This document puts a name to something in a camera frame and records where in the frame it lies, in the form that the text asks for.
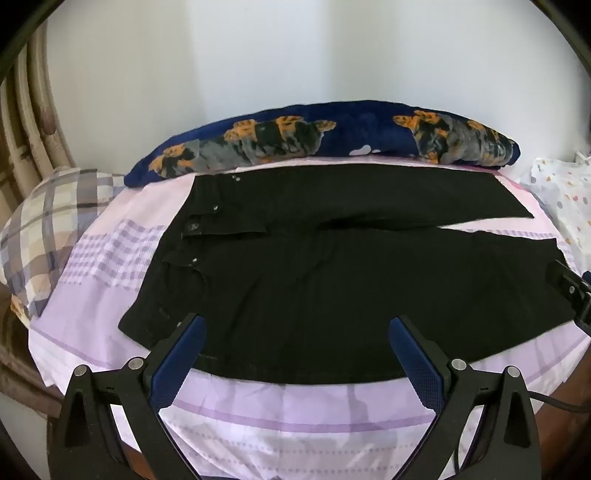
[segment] metal screw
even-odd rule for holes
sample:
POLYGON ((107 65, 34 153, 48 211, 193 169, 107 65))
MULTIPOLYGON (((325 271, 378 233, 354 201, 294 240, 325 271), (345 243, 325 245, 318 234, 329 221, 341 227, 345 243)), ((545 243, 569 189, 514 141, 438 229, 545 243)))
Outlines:
POLYGON ((452 360, 452 367, 456 370, 465 370, 467 365, 466 362, 461 358, 455 358, 454 360, 452 360))
POLYGON ((135 358, 132 358, 127 365, 130 369, 137 370, 138 368, 141 368, 143 364, 144 359, 137 356, 135 358))
POLYGON ((88 370, 88 368, 86 367, 86 365, 78 365, 74 369, 74 375, 77 376, 77 377, 81 377, 82 375, 84 375, 86 373, 86 370, 88 370))
POLYGON ((519 369, 517 367, 509 367, 507 369, 507 373, 512 376, 513 378, 518 378, 521 375, 521 372, 519 371, 519 369))

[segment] white wall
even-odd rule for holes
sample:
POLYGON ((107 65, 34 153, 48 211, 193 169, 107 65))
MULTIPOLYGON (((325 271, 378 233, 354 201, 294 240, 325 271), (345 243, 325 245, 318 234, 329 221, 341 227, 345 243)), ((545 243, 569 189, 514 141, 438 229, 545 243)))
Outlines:
POLYGON ((76 163, 120 173, 229 116, 380 99, 500 130, 521 146, 517 174, 539 156, 571 160, 591 103, 529 0, 66 0, 48 63, 76 163))

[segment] pillow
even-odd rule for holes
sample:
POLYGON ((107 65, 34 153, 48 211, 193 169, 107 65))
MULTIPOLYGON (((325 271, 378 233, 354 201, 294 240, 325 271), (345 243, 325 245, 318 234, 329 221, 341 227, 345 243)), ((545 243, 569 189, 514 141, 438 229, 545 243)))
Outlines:
POLYGON ((140 160, 125 176, 125 185, 289 158, 369 153, 499 168, 516 162, 519 146, 474 120, 403 103, 292 105, 176 135, 140 160))
POLYGON ((72 248, 124 188, 121 175, 63 168, 41 182, 0 233, 0 282, 39 316, 72 248))

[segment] plaid pillow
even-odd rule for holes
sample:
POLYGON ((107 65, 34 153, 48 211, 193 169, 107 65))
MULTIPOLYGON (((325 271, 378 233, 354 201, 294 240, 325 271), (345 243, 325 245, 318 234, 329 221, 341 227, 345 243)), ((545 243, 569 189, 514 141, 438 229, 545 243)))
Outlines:
POLYGON ((39 316, 86 229, 124 188, 123 176, 63 168, 42 181, 0 233, 0 282, 39 316))

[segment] pink bedsheet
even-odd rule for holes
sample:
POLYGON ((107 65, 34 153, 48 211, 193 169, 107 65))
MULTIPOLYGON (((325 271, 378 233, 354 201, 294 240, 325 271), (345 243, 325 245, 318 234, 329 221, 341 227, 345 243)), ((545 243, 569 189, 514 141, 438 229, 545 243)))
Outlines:
MULTIPOLYGON (((258 168, 330 161, 298 160, 258 168)), ((426 167, 383 157, 364 161, 426 167)), ((536 200, 500 174, 488 173, 534 219, 488 219, 448 228, 556 238, 574 269, 569 246, 536 200)), ((124 190, 78 242, 43 315, 31 324, 30 350, 47 384, 65 391, 80 363, 97 371, 120 368, 133 356, 147 355, 117 324, 135 300, 160 236, 192 183, 190 174, 141 190, 124 190)), ((502 371, 508 364, 516 365, 530 388, 549 394, 568 377, 588 342, 569 323, 475 366, 502 371)), ((116 408, 114 413, 122 438, 135 445, 122 410, 116 408)), ((285 386, 226 380, 191 370, 174 405, 161 411, 161 417, 204 475, 295 479, 344 478, 364 472, 367 478, 391 478, 433 414, 420 404, 407 379, 285 386)))

